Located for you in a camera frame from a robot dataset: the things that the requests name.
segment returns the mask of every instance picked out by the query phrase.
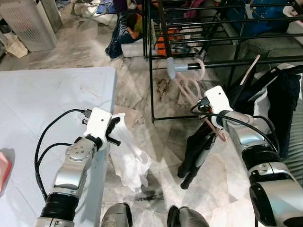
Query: metal bar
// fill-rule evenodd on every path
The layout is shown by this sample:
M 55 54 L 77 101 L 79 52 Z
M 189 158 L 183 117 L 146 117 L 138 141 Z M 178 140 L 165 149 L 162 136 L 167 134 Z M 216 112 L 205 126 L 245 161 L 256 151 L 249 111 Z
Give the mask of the metal bar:
M 151 7 L 150 4 L 147 4 L 148 6 L 148 21 L 149 21 L 149 28 L 151 28 Z M 155 115 L 154 115 L 154 108 L 153 108 L 153 80 L 152 80 L 152 30 L 149 29 L 149 66 L 150 66 L 150 86 L 151 86 L 151 122 L 154 123 L 155 121 Z
M 159 40 L 160 35 L 161 35 L 161 32 L 162 32 L 162 29 L 160 29 L 160 33 L 159 33 L 159 35 L 158 35 L 158 37 L 157 37 L 157 39 L 156 39 L 156 41 L 155 41 L 155 44 L 154 44 L 153 47 L 152 47 L 153 50 L 155 49 L 155 47 L 156 47 L 156 45 L 157 45 L 157 43 L 158 43 L 158 40 Z
M 193 26 L 193 27 L 183 27 L 182 30 L 189 30 L 189 29 L 196 29 L 196 28 L 208 28 L 208 27 L 213 27 L 212 25 L 210 26 Z M 169 29 L 167 29 L 168 31 L 171 31 L 171 30 L 177 30 L 179 31 L 180 28 L 174 28 L 174 27 L 170 27 Z
M 176 116 L 176 117 L 157 117 L 155 121 L 159 120 L 174 120 L 174 119 L 188 119 L 188 118 L 196 118 L 197 115 L 189 115 L 189 116 Z
M 150 9 L 149 9 L 149 6 L 148 6 L 148 4 L 149 4 L 149 2 L 148 1 L 145 1 L 145 11 L 146 11 L 146 15 L 148 15 L 147 17 L 148 17 L 148 19 L 146 20 L 146 22 L 145 22 L 145 25 L 146 25 L 146 27 L 145 27 L 145 32 L 146 32 L 146 34 L 149 34 L 149 21 L 151 21 L 151 11 L 150 11 Z M 145 47 L 145 51 L 146 51 L 146 55 L 148 55 L 149 56 L 149 35 L 146 37 L 146 47 Z
M 143 56 L 146 57 L 146 52 L 145 52 L 145 45 L 146 45 L 146 36 L 147 33 L 145 32 L 145 21 L 146 21 L 146 13 L 145 13 L 145 1 L 142 1 L 142 17 L 143 17 L 143 23 L 142 23 L 142 29 L 143 29 Z
M 226 0 L 225 0 L 224 2 L 220 2 L 220 5 L 225 4 L 225 3 L 226 3 Z M 221 14 L 222 16 L 225 16 L 225 11 L 224 11 L 224 10 L 221 10 L 221 9 L 217 10 L 215 17 L 213 18 L 213 21 L 215 21 L 216 19 L 220 19 L 220 18 L 218 17 L 218 14 Z M 229 37 L 229 35 L 228 35 L 227 32 L 225 31 L 225 28 L 222 26 L 222 24 L 216 24 L 215 26 L 208 28 L 207 31 L 208 31 L 208 32 L 210 32 L 210 31 L 211 31 L 211 32 L 212 32 L 212 31 L 217 31 L 219 26 L 221 26 L 221 27 L 223 28 L 223 31 L 224 31 L 224 32 L 226 33 L 226 35 Z M 209 38 L 209 37 L 211 37 L 211 38 L 213 37 L 212 33 L 209 33 L 209 34 L 206 35 L 206 38 Z M 203 61 L 204 61 L 205 58 L 206 58 L 207 51 L 208 51 L 208 49 L 209 49 L 209 44 L 210 44 L 210 42 L 205 43 L 205 44 L 204 44 L 205 46 L 203 46 L 203 47 L 201 48 L 201 50 L 199 51 L 199 53 L 198 53 L 198 55 L 201 56 L 201 54 L 203 53 L 203 51 L 205 51 L 205 54 L 204 54 L 204 56 L 203 56 Z
M 163 3 L 162 0 L 159 0 L 159 15 L 161 20 L 161 28 L 163 31 L 163 40 L 164 40 L 164 46 L 165 46 L 165 52 L 167 57 L 171 56 L 171 49 L 169 44 L 169 36 L 167 33 L 167 27 L 166 27 L 166 21 L 165 21 L 165 15 L 164 15 L 164 9 L 163 9 Z
M 218 42 L 218 41 L 229 41 L 229 40 L 245 40 L 245 39 L 263 39 L 263 38 L 278 38 L 278 37 L 300 37 L 303 33 L 299 34 L 282 34 L 282 35 L 258 35 L 258 36 L 247 36 L 247 37 L 228 37 L 228 38 L 216 38 L 216 39 L 182 39 L 172 40 L 170 44 L 190 44 L 190 43 L 202 43 L 202 42 Z
M 250 7 L 281 7 L 281 6 L 293 6 L 292 3 L 287 4 L 251 4 Z M 207 6 L 196 8 L 169 8 L 165 9 L 165 12 L 172 11 L 189 11 L 189 10 L 207 10 L 207 9 L 228 9 L 228 8 L 244 8 L 245 5 L 226 5 L 226 6 Z
M 229 61 L 212 61 L 212 62 L 204 62 L 206 69 L 213 68 L 223 68 L 223 67 L 231 67 L 231 66 L 241 66 L 241 65 L 251 65 L 255 59 L 246 59 L 246 60 L 229 60 Z M 284 63 L 284 62 L 303 62 L 303 56 L 288 56 L 288 57 L 273 57 L 273 58 L 265 58 L 260 59 L 257 62 L 257 65 L 263 64 L 276 64 L 276 63 Z
M 228 44 L 210 44 L 210 45 L 208 45 L 208 46 L 228 46 L 228 45 L 232 45 L 232 44 L 230 44 L 230 43 L 228 43 Z M 198 47 L 203 47 L 203 45 L 198 45 L 198 46 L 171 47 L 171 49 L 172 49 L 172 50 L 173 50 L 173 49 L 185 49 L 185 48 L 191 48 L 191 49 L 193 49 L 193 48 L 198 48 Z
M 215 31 L 215 32 L 210 32 L 210 33 L 224 33 L 225 31 Z M 180 33 L 172 33 L 168 34 L 169 36 L 179 36 L 179 35 L 203 35 L 203 34 L 208 34 L 209 32 L 180 32 Z
M 188 70 L 197 70 L 201 67 L 201 65 L 199 63 L 189 63 L 187 64 L 187 69 Z
M 173 54 L 172 57 L 174 58 L 190 58 L 190 57 L 194 57 L 196 54 L 195 53 L 178 53 L 178 54 Z M 158 60 L 158 59 L 167 59 L 166 55 L 154 55 L 152 56 L 153 60 Z
M 177 17 L 177 18 L 171 18 L 171 19 L 167 19 L 166 21 L 170 21 L 170 20 L 195 20 L 195 19 L 204 19 L 204 18 L 214 18 L 215 16 L 206 16 L 206 17 L 192 17 L 192 18 L 184 18 L 184 17 Z
M 206 21 L 206 22 L 191 22 L 191 23 L 174 23 L 167 24 L 167 27 L 182 27 L 182 26 L 198 26 L 198 25 L 214 25 L 214 24 L 227 24 L 227 23 L 240 23 L 240 22 L 259 22 L 259 21 L 296 21 L 303 20 L 303 17 L 284 17 L 284 18 L 259 18 L 259 19 L 243 19 L 243 20 L 221 20 L 221 21 Z
M 145 11 L 145 15 L 146 15 L 146 20 L 145 20 L 145 33 L 147 34 L 147 36 L 145 37 L 145 54 L 146 57 L 148 56 L 148 20 L 150 20 L 150 15 L 148 13 L 148 6 L 147 6 L 147 2 L 144 1 L 144 11 Z
M 246 17 L 247 17 L 247 12 L 245 11 L 245 12 L 244 12 L 243 19 L 246 19 Z M 239 38 L 241 38 L 242 35 L 243 35 L 244 27 L 245 27 L 245 22 L 242 22 L 241 30 L 240 30 L 240 34 L 239 34 Z M 233 55 L 233 60 L 236 60 L 236 59 L 237 59 L 238 54 L 239 54 L 239 51 L 240 51 L 240 42 L 241 42 L 241 39 L 238 39 L 238 42 L 239 42 L 239 43 L 238 43 L 238 45 L 237 45 L 237 47 L 236 47 L 236 51 L 235 51 L 235 53 L 234 53 L 234 55 Z M 230 86 L 231 86 L 231 84 L 232 84 L 232 78 L 233 78 L 233 73 L 234 73 L 234 71 L 235 71 L 235 68 L 236 68 L 235 66 L 232 66 L 231 72 L 230 72 L 230 74 L 229 74 L 228 83 L 227 83 L 227 87 L 228 87 L 228 88 L 230 88 Z

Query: clothes drying rack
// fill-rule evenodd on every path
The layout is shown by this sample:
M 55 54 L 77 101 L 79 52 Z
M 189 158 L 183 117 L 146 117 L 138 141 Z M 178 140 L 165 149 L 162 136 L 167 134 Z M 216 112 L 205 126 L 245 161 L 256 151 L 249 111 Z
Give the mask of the clothes drying rack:
M 236 66 L 250 65 L 254 59 L 247 60 L 238 60 L 237 56 L 240 51 L 240 43 L 248 39 L 258 39 L 258 38 L 276 38 L 276 37 L 298 37 L 303 36 L 303 32 L 299 34 L 274 34 L 274 35 L 255 35 L 255 36 L 244 36 L 243 31 L 245 25 L 249 22 L 261 22 L 261 21 L 296 21 L 303 20 L 302 15 L 299 17 L 282 17 L 282 18 L 248 18 L 247 12 L 245 11 L 243 19 L 240 20 L 230 20 L 226 18 L 227 11 L 230 8 L 245 8 L 247 5 L 232 4 L 232 0 L 222 0 L 218 6 L 200 6 L 197 8 L 191 7 L 165 7 L 167 3 L 172 2 L 181 2 L 182 0 L 144 0 L 143 1 L 143 54 L 144 57 L 149 60 L 150 68 L 150 93 L 151 93 L 151 120 L 152 122 L 157 120 L 166 120 L 166 119 L 184 119 L 184 118 L 193 118 L 194 115 L 188 116 L 162 116 L 155 117 L 154 112 L 154 88 L 153 88 L 153 71 L 165 68 L 153 68 L 152 61 L 158 59 L 166 59 L 168 57 L 173 58 L 193 58 L 201 57 L 205 60 L 206 53 L 211 46 L 226 46 L 226 45 L 236 45 L 235 53 L 233 60 L 226 61 L 207 61 L 205 62 L 206 69 L 213 69 L 218 67 L 231 67 L 231 72 L 229 75 L 228 85 L 229 88 L 232 83 L 232 77 Z M 152 3 L 157 2 L 159 7 L 152 9 Z M 281 7 L 281 6 L 293 6 L 294 8 L 298 7 L 295 0 L 289 0 L 286 4 L 251 4 L 250 8 L 253 7 Z M 215 15 L 213 16 L 197 16 L 194 18 L 185 19 L 183 18 L 183 13 L 189 10 L 216 10 Z M 175 16 L 170 18 L 170 13 L 179 12 L 180 16 Z M 241 23 L 241 29 L 238 36 L 230 36 L 225 29 L 224 24 L 232 23 Z M 156 45 L 152 44 L 152 27 L 155 28 L 158 33 L 157 44 L 164 44 L 164 48 L 158 48 L 158 50 L 165 50 L 165 54 L 159 55 L 155 54 Z M 189 31 L 186 32 L 186 29 L 201 28 L 202 31 Z M 172 30 L 182 29 L 182 33 L 170 32 Z M 216 34 L 221 33 L 224 36 L 216 37 Z M 172 39 L 182 35 L 182 39 Z M 197 38 L 185 38 L 184 35 L 198 35 Z M 188 43 L 198 43 L 197 45 L 190 46 L 191 49 L 200 48 L 197 52 L 190 51 L 188 53 L 175 53 L 176 49 L 182 49 L 185 47 L 180 46 L 180 44 Z M 257 64 L 273 64 L 273 63 L 283 63 L 283 62 L 299 62 L 303 61 L 303 56 L 283 56 L 283 57 L 270 57 L 261 59 Z M 196 70 L 199 69 L 200 65 L 197 63 L 191 64 L 190 69 Z

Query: marble floor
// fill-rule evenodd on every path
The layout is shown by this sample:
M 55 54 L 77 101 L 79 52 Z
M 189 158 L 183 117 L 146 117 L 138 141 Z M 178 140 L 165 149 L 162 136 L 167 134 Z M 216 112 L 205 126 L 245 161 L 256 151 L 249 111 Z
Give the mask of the marble floor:
M 116 68 L 115 112 L 126 113 L 127 126 L 138 146 L 151 157 L 152 165 L 147 176 L 149 187 L 142 187 L 142 193 L 137 194 L 122 186 L 109 159 L 101 216 L 109 206 L 124 201 L 131 206 L 135 227 L 165 227 L 167 211 L 175 204 L 197 210 L 211 227 L 253 227 L 249 181 L 231 141 L 217 140 L 189 189 L 182 190 L 178 166 L 184 159 L 186 139 L 200 122 L 167 120 L 152 124 L 148 62 L 142 57 L 111 60 L 105 54 L 116 17 L 104 16 L 99 22 L 82 19 L 70 15 L 71 4 L 60 11 L 64 25 L 57 33 L 58 44 L 53 50 L 33 52 L 21 59 L 7 55 L 0 70 Z M 160 67 L 165 62 L 154 64 Z M 189 104 L 166 71 L 156 70 L 154 77 L 156 116 L 188 114 Z M 208 71 L 201 87 L 218 83 L 218 78 Z

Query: sleeping person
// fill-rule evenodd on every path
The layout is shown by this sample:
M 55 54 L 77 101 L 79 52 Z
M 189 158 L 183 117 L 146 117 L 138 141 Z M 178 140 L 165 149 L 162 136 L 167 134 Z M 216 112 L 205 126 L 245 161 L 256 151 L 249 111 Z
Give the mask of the sleeping person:
M 133 39 L 137 39 L 143 33 L 142 16 L 138 13 L 131 13 L 126 18 L 126 30 Z

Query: orange item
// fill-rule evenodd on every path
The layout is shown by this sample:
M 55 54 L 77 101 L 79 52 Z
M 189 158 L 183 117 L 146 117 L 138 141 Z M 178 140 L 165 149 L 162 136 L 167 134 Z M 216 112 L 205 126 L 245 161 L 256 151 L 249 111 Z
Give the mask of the orange item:
M 2 191 L 4 182 L 11 170 L 11 162 L 9 162 L 3 153 L 0 152 L 0 192 Z
M 168 30 L 167 31 L 168 34 L 174 34 L 176 32 L 177 32 L 176 30 Z M 169 40 L 175 40 L 175 37 L 174 36 L 169 36 Z M 159 37 L 158 41 L 164 41 L 163 36 Z M 158 54 L 159 55 L 165 55 L 166 54 L 164 43 L 157 44 L 157 47 L 158 47 Z

